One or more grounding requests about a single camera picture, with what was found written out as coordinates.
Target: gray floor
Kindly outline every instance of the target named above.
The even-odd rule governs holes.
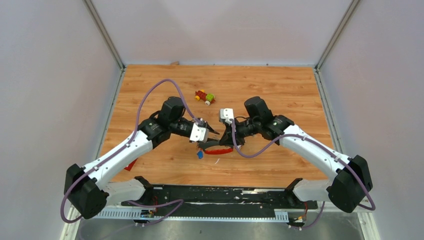
[[[316,213],[308,213],[311,223]],[[127,227],[132,220],[91,219],[80,224],[76,239],[84,240],[363,240],[355,213],[326,212],[312,228],[298,231],[285,223],[163,221],[146,227]]]

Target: metal frame edge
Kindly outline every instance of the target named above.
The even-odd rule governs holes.
[[[71,206],[69,212],[67,214],[68,219],[76,219],[78,217],[78,210]],[[74,223],[65,223],[62,229],[62,233],[60,235],[60,240],[75,240],[78,232],[78,227],[80,226],[81,221],[77,221]]]
[[[118,51],[112,42],[111,37],[108,34],[108,31],[106,30],[105,25],[103,25],[103,22],[97,13],[97,10],[92,2],[92,0],[82,0],[87,7],[88,12],[90,13],[91,17],[94,20],[95,25],[97,26],[98,31],[100,32],[101,36],[103,37],[107,47],[110,50],[110,53],[112,54],[113,58],[116,61],[116,64],[121,69],[121,71],[125,68],[124,63],[122,62],[122,59],[120,55],[118,54]]]
[[[380,240],[380,233],[374,220],[373,213],[359,212],[358,219],[365,240]]]
[[[315,68],[317,70],[321,69],[321,67],[323,66],[324,62],[326,61],[331,50],[333,49],[334,45],[336,44],[337,40],[339,39],[340,35],[342,34],[343,30],[345,29],[345,27],[346,27],[346,25],[349,21],[349,19],[354,14],[355,9],[357,8],[357,6],[360,2],[361,2],[361,0],[352,0],[350,2],[349,7],[347,8],[346,12],[344,13],[340,23],[338,24],[337,28],[335,29],[332,37],[330,38],[330,41],[328,42],[327,46],[325,47],[324,52],[322,53],[321,57],[318,60],[318,63],[315,66]]]
[[[124,76],[125,76],[126,71],[127,71],[127,68],[124,68],[120,72],[120,76],[119,76],[118,82],[116,84],[116,88],[115,88],[115,92],[113,94],[112,101],[109,104],[110,109],[109,109],[109,113],[107,115],[106,123],[104,124],[103,134],[101,135],[101,139],[100,139],[100,143],[98,145],[97,153],[95,155],[96,158],[99,157],[99,155],[102,151],[103,143],[105,142],[106,133],[108,132],[108,127],[109,127],[109,124],[111,123],[112,114],[114,113],[115,105],[116,105],[116,102],[118,100],[118,95],[119,95],[119,92],[120,92],[120,89],[121,89],[121,86],[122,86],[122,82],[124,81]]]
[[[343,152],[342,144],[340,142],[338,130],[334,121],[331,104],[329,103],[327,99],[327,91],[325,89],[325,86],[323,85],[321,71],[315,68],[314,75],[315,75],[316,85],[318,87],[319,96],[321,97],[322,108],[324,110],[325,119],[327,120],[328,128],[330,130],[332,143],[334,145],[335,150],[342,153]]]

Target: green toy block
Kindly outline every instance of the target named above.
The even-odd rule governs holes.
[[[212,102],[212,100],[214,100],[215,96],[211,93],[209,93],[208,95],[206,95],[206,100],[208,100],[209,102]]]

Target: blue toy piece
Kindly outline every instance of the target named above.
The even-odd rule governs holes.
[[[199,159],[202,159],[203,158],[203,151],[202,150],[199,150],[197,152],[197,156],[198,156]]]

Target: red plastic piece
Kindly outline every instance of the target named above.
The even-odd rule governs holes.
[[[127,170],[127,171],[131,171],[131,169],[133,168],[134,164],[136,163],[138,158],[136,158],[134,161],[132,161],[130,164],[128,164],[128,166],[124,167],[123,169]]]
[[[226,149],[216,149],[216,150],[204,150],[204,154],[209,155],[221,155],[221,154],[228,154],[231,153],[234,149],[233,148],[226,148]]]

